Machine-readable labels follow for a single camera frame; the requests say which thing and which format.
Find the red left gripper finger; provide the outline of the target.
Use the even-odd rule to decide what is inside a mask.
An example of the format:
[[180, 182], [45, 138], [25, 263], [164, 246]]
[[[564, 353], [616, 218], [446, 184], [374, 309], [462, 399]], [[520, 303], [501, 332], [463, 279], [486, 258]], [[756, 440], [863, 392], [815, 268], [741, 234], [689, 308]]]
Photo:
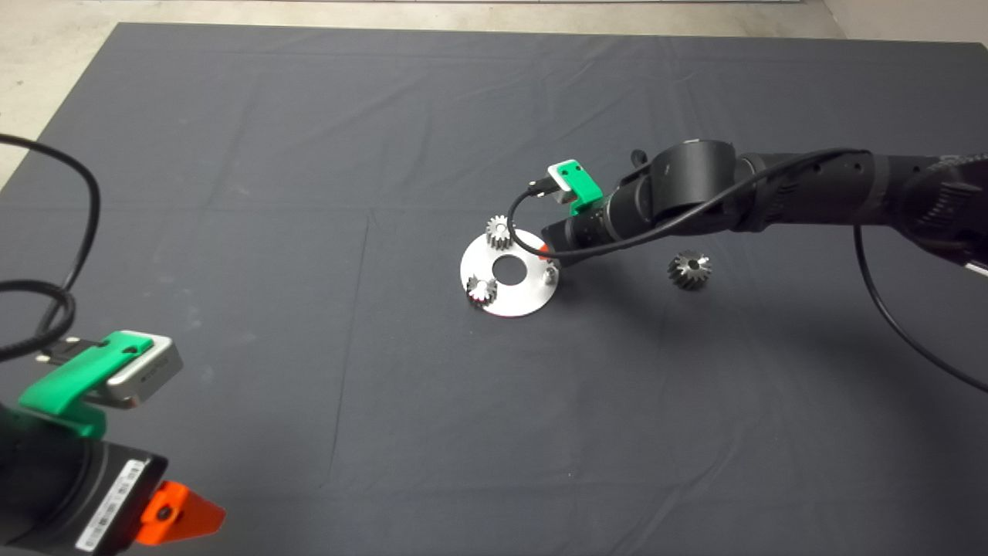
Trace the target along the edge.
[[139, 518], [139, 543], [158, 546], [216, 534], [226, 511], [183, 483], [164, 481]]

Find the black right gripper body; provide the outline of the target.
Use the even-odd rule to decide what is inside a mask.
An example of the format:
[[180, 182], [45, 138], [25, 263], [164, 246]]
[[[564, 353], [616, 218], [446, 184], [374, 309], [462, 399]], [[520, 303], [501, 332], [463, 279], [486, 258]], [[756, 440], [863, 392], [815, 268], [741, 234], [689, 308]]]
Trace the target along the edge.
[[614, 253], [614, 237], [611, 225], [611, 200], [587, 208], [578, 215], [571, 215], [544, 226], [541, 237], [550, 247], [547, 256], [559, 265], [571, 266], [592, 256]]

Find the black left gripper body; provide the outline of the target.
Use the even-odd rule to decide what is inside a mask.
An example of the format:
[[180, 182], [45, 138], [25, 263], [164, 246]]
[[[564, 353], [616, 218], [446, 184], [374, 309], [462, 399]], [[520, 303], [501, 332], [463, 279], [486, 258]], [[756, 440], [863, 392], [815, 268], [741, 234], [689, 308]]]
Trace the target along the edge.
[[92, 439], [16, 439], [4, 444], [4, 552], [117, 555], [168, 459]]

